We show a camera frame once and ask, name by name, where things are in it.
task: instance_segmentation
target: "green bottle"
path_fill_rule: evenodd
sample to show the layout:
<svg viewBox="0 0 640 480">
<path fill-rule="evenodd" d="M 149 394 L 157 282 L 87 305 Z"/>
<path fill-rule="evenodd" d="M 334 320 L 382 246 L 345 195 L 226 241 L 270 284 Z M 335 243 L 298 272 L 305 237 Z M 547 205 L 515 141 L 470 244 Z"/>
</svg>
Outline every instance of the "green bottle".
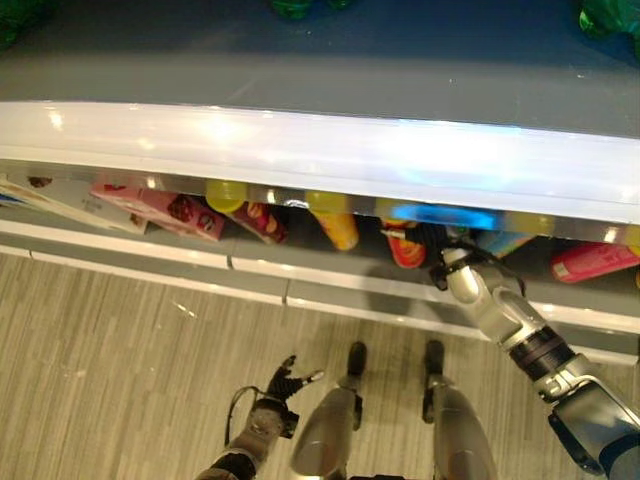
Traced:
<svg viewBox="0 0 640 480">
<path fill-rule="evenodd" d="M 285 18 L 300 20 L 307 16 L 312 2 L 313 0 L 271 0 L 271 6 Z M 327 2 L 335 10 L 344 10 L 353 0 L 327 0 Z"/>
<path fill-rule="evenodd" d="M 300 20 L 311 10 L 313 0 L 271 0 L 273 9 L 285 18 Z"/>
<path fill-rule="evenodd" d="M 593 38 L 610 33 L 630 34 L 640 60 L 640 0 L 584 0 L 580 28 Z"/>
<path fill-rule="evenodd" d="M 58 0 L 0 0 L 0 50 L 7 48 L 24 29 L 51 14 Z"/>
</svg>

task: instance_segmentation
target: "blue light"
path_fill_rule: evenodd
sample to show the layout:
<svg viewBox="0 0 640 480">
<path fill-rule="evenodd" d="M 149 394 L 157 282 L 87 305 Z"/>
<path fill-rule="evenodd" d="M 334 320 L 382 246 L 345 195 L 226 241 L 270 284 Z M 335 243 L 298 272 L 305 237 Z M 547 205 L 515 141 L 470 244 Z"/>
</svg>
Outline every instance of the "blue light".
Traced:
<svg viewBox="0 0 640 480">
<path fill-rule="evenodd" d="M 496 230 L 499 221 L 498 214 L 442 205 L 398 205 L 393 207 L 391 216 L 400 220 L 441 223 L 484 230 Z"/>
</svg>

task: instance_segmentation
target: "yellow bottle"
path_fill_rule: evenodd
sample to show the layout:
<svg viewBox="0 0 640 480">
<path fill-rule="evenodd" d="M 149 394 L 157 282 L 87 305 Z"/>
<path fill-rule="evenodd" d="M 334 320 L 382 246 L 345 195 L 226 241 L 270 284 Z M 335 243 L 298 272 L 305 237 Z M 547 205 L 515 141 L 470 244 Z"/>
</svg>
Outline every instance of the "yellow bottle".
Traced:
<svg viewBox="0 0 640 480">
<path fill-rule="evenodd" d="M 309 211 L 322 226 L 324 233 L 338 250 L 351 250 L 360 236 L 356 220 L 348 210 L 347 196 L 342 193 L 309 191 L 305 194 Z"/>
<path fill-rule="evenodd" d="M 207 180 L 207 203 L 211 208 L 242 225 L 265 243 L 280 243 L 287 229 L 271 213 L 269 205 L 249 202 L 247 184 L 229 180 Z"/>
</svg>

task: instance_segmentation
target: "metal robot leg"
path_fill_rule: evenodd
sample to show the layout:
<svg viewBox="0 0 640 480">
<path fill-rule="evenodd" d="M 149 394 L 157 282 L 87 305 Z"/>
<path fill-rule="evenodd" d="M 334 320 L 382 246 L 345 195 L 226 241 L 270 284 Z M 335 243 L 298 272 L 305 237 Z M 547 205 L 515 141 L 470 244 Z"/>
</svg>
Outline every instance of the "metal robot leg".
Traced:
<svg viewBox="0 0 640 480">
<path fill-rule="evenodd" d="M 442 375 L 444 348 L 429 342 L 423 418 L 435 427 L 435 463 L 442 478 L 496 480 L 489 442 L 473 407 L 453 382 Z"/>
<path fill-rule="evenodd" d="M 366 363 L 366 346 L 351 346 L 347 375 L 314 410 L 291 458 L 292 480 L 345 480 L 351 435 L 360 425 L 362 399 L 357 394 Z"/>
</svg>

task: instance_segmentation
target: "white shelf edge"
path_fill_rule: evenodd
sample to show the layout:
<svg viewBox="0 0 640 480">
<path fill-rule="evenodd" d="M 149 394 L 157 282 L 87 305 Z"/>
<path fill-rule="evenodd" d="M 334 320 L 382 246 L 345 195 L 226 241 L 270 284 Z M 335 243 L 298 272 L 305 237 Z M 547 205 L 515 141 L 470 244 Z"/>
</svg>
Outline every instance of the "white shelf edge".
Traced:
<svg viewBox="0 0 640 480">
<path fill-rule="evenodd" d="M 14 255 L 16 257 L 31 258 L 31 252 L 24 248 L 10 247 L 8 245 L 0 245 L 0 253 Z"/>
<path fill-rule="evenodd" d="M 268 260 L 240 258 L 233 254 L 231 255 L 231 264 L 235 270 L 242 272 L 260 273 L 262 275 L 271 275 L 290 280 L 303 280 L 311 283 L 384 293 L 429 302 L 454 303 L 449 292 L 441 292 L 428 285 L 403 282 L 401 280 L 367 277 L 364 275 L 321 270 L 318 268 L 277 263 Z"/>
<path fill-rule="evenodd" d="M 307 300 L 297 298 L 295 296 L 287 296 L 287 306 L 293 308 L 311 309 L 325 313 L 333 313 L 336 315 L 347 315 L 350 317 L 363 318 L 367 320 L 384 322 L 395 326 L 404 326 L 424 331 L 433 331 L 444 334 L 458 335 L 467 338 L 474 338 L 484 341 L 489 339 L 475 328 L 463 327 L 459 325 L 451 325 L 440 321 L 412 318 L 410 316 L 398 317 L 384 312 L 372 310 L 364 310 L 361 308 L 347 307 L 344 305 L 335 305 L 315 300 Z M 630 355 L 620 352 L 611 352 L 608 350 L 600 350 L 596 348 L 571 345 L 571 348 L 578 353 L 584 353 L 594 362 L 611 363 L 616 365 L 634 366 L 638 363 L 637 355 Z"/>
<path fill-rule="evenodd" d="M 281 264 L 266 260 L 237 258 L 235 256 L 231 257 L 231 262 L 233 267 L 239 271 L 260 273 L 263 275 L 288 278 L 290 280 L 302 280 L 353 290 L 383 293 L 427 302 L 457 305 L 450 292 L 442 292 L 436 287 L 429 285 L 323 271 L 315 268 Z M 566 305 L 540 302 L 532 302 L 531 304 L 543 317 L 556 323 L 640 335 L 640 318 Z"/>
<path fill-rule="evenodd" d="M 187 288 L 191 290 L 199 290 L 202 292 L 216 293 L 229 297 L 242 298 L 245 300 L 254 300 L 262 303 L 270 303 L 274 305 L 282 305 L 282 297 L 278 295 L 269 295 L 266 293 L 255 292 L 249 289 L 231 288 L 215 283 L 199 282 L 188 278 L 175 277 L 171 275 L 161 275 L 152 272 L 143 272 L 140 270 L 117 267 L 107 265 L 100 262 L 90 262 L 77 258 L 70 258 L 61 255 L 52 255 L 49 253 L 40 253 L 31 251 L 31 257 L 34 260 L 66 265 L 69 267 L 81 268 L 83 270 L 92 270 L 95 272 L 118 275 L 121 277 L 133 278 L 136 280 L 144 280 L 153 283 L 171 285 L 174 287 Z"/>
<path fill-rule="evenodd" d="M 203 252 L 201 250 L 171 247 L 140 240 L 127 240 L 105 235 L 96 235 L 60 228 L 44 227 L 23 222 L 13 222 L 0 219 L 0 232 L 11 235 L 21 235 L 37 239 L 47 239 L 57 243 L 90 246 L 101 250 L 109 250 L 120 253 L 130 253 L 143 257 L 158 258 L 201 265 L 203 267 L 228 269 L 228 258 L 224 254 Z"/>
<path fill-rule="evenodd" d="M 231 288 L 224 285 L 218 285 L 213 283 L 205 283 L 196 280 L 191 280 L 183 277 L 176 277 L 172 275 L 162 275 L 152 272 L 144 272 L 141 270 L 123 268 L 113 265 L 107 265 L 101 262 L 92 262 L 88 260 L 81 260 L 77 258 L 66 257 L 62 255 L 54 255 L 49 253 L 38 252 L 35 250 L 24 250 L 20 248 L 0 246 L 0 253 L 6 253 L 11 255 L 17 255 L 20 257 L 31 258 L 33 260 L 45 261 L 55 263 L 59 265 L 65 265 L 84 270 L 90 270 L 105 274 L 118 275 L 126 278 L 133 278 L 136 280 L 149 281 L 153 283 L 159 283 L 164 285 L 176 286 L 180 288 L 187 288 L 192 290 L 198 290 L 209 293 L 216 293 L 219 295 L 226 295 L 235 298 L 241 298 L 245 300 L 253 300 L 262 303 L 268 303 L 272 305 L 286 305 L 292 308 L 307 308 L 316 311 L 322 311 L 327 313 L 334 313 L 338 315 L 347 315 L 356 318 L 363 318 L 372 321 L 384 322 L 396 326 L 405 326 L 409 328 L 415 328 L 424 331 L 435 331 L 445 334 L 464 336 L 467 338 L 475 338 L 481 340 L 487 340 L 487 338 L 479 330 L 471 327 L 464 327 L 460 325 L 447 324 L 441 321 L 426 319 L 426 318 L 414 318 L 408 315 L 398 316 L 390 313 L 379 312 L 374 310 L 365 310 L 362 308 L 352 308 L 344 305 L 329 304 L 325 302 L 306 300 L 303 298 L 296 298 L 292 295 L 285 294 L 284 297 L 279 295 L 265 294 L 256 292 L 250 289 Z M 614 363 L 620 365 L 635 365 L 638 361 L 638 357 L 634 355 L 611 352 L 606 350 L 599 350 L 588 347 L 572 346 L 576 351 L 587 354 L 591 359 L 597 362 Z"/>
<path fill-rule="evenodd" d="M 10 160 L 203 178 L 215 172 L 249 183 L 629 224 L 640 224 L 639 157 L 638 139 L 497 125 L 0 102 L 0 158 Z"/>
<path fill-rule="evenodd" d="M 289 280 L 302 280 L 455 305 L 455 301 L 449 292 L 441 292 L 429 285 L 327 271 L 266 260 L 245 259 L 236 257 L 233 253 L 228 256 L 196 249 L 158 245 L 144 241 L 144 237 L 141 237 L 140 240 L 120 239 L 2 219 L 0 219 L 0 232 L 217 269 L 228 269 L 230 260 L 234 270 L 239 272 L 262 274 Z M 24 252 L 17 252 L 17 254 L 26 256 Z M 640 335 L 640 318 L 638 317 L 550 303 L 532 302 L 532 305 L 543 317 L 556 323 Z"/>
</svg>

